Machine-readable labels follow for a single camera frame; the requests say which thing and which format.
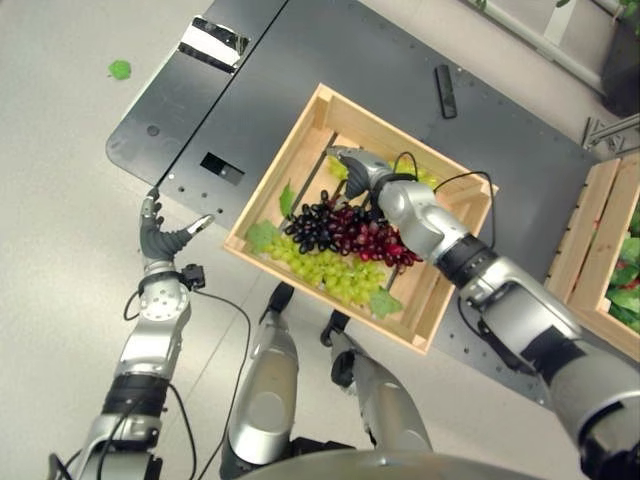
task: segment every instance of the green leaf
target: green leaf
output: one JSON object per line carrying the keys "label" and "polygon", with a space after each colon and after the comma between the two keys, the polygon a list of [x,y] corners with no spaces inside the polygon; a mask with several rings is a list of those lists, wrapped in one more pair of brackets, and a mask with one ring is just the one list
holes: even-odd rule
{"label": "green leaf", "polygon": [[619,307],[615,303],[611,304],[611,307],[609,308],[609,313],[613,317],[620,320],[629,328],[640,333],[640,316],[639,315],[633,313],[630,310],[627,310],[626,308]]}
{"label": "green leaf", "polygon": [[116,80],[126,80],[131,76],[131,64],[126,60],[116,60],[109,65],[109,73]]}
{"label": "green leaf", "polygon": [[382,319],[389,313],[399,312],[404,308],[404,305],[393,298],[387,290],[378,287],[378,290],[369,297],[369,307],[376,317]]}
{"label": "green leaf", "polygon": [[636,13],[637,9],[638,9],[638,4],[636,2],[630,2],[627,5],[627,7],[624,9],[624,16],[625,17],[630,17],[631,15]]}
{"label": "green leaf", "polygon": [[620,248],[620,259],[632,265],[640,264],[640,238],[625,238]]}
{"label": "green leaf", "polygon": [[627,265],[623,268],[616,268],[613,271],[613,275],[611,275],[609,284],[614,287],[628,285],[635,280],[638,273],[640,273],[640,267],[637,267],[636,265]]}
{"label": "green leaf", "polygon": [[291,182],[288,182],[280,194],[280,213],[283,217],[286,217],[291,213],[291,207],[293,206],[293,199],[295,196],[296,194],[291,190]]}
{"label": "green leaf", "polygon": [[640,202],[636,204],[636,209],[633,211],[629,230],[632,237],[640,237]]}
{"label": "green leaf", "polygon": [[255,254],[263,252],[279,236],[280,232],[269,220],[251,225],[247,230],[247,241]]}
{"label": "green leaf", "polygon": [[640,285],[632,289],[614,288],[607,292],[607,298],[622,308],[640,314]]}

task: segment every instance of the black remote control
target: black remote control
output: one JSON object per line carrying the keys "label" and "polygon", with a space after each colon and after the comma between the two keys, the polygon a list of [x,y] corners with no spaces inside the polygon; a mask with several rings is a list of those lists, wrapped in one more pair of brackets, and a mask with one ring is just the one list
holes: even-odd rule
{"label": "black remote control", "polygon": [[456,97],[453,95],[449,66],[439,65],[436,67],[435,72],[442,116],[444,118],[456,118],[458,116],[458,108],[456,107]]}

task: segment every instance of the wooden box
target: wooden box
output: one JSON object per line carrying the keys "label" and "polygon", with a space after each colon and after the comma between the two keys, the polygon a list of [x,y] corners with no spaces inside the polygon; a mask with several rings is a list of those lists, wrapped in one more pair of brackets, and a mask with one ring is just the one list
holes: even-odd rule
{"label": "wooden box", "polygon": [[[438,181],[468,172],[330,88],[319,85],[231,230],[225,248],[424,354],[453,293],[453,286],[434,267],[424,262],[416,263],[398,275],[390,293],[403,303],[404,309],[384,319],[376,319],[368,307],[343,305],[322,288],[313,287],[293,275],[285,263],[271,260],[266,255],[254,255],[248,248],[245,236],[253,224],[268,219],[282,228],[279,196],[288,183],[301,196],[294,203],[298,208],[305,202],[317,203],[322,189],[331,192],[337,187],[339,180],[330,174],[328,161],[325,162],[324,150],[330,145],[359,146],[387,161],[409,151],[418,165]],[[473,234],[478,234],[491,200],[484,178],[470,175],[456,179],[438,190],[438,199]],[[381,268],[386,268],[383,262],[379,263]]]}
{"label": "wooden box", "polygon": [[640,154],[592,167],[545,283],[584,327],[637,361],[640,335],[609,315],[605,294],[639,191]]}

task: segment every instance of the gray table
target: gray table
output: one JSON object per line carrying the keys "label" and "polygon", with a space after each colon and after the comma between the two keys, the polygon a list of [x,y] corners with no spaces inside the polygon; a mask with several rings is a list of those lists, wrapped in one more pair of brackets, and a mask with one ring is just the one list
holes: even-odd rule
{"label": "gray table", "polygon": [[[203,16],[250,37],[239,69],[231,75],[176,51],[109,138],[114,163],[230,227],[322,82],[466,167],[490,172],[500,186],[497,249],[544,280],[592,155],[358,2],[217,0]],[[453,120],[442,118],[436,92],[433,70],[443,63],[453,73]],[[244,172],[241,181],[203,168],[207,154]],[[538,380],[504,367],[455,309],[434,345],[546,403]]]}

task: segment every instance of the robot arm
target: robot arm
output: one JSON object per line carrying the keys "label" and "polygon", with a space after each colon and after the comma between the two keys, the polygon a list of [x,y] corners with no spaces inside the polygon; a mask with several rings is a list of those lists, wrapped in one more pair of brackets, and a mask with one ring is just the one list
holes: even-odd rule
{"label": "robot arm", "polygon": [[472,236],[429,187],[399,179],[369,152],[332,147],[347,166],[346,195],[372,202],[405,245],[435,265],[490,331],[547,385],[555,412],[592,479],[637,478],[640,375],[581,340],[573,314],[534,278]]}
{"label": "robot arm", "polygon": [[[160,474],[162,462],[148,450],[158,441],[160,414],[180,352],[182,329],[191,314],[189,292],[173,258],[213,217],[204,216],[176,232],[161,232],[163,218],[157,216],[161,208],[157,200],[154,188],[140,212],[144,276],[138,286],[139,320],[124,346],[102,412],[82,448],[75,479],[139,480]],[[109,445],[118,451],[106,455]]]}

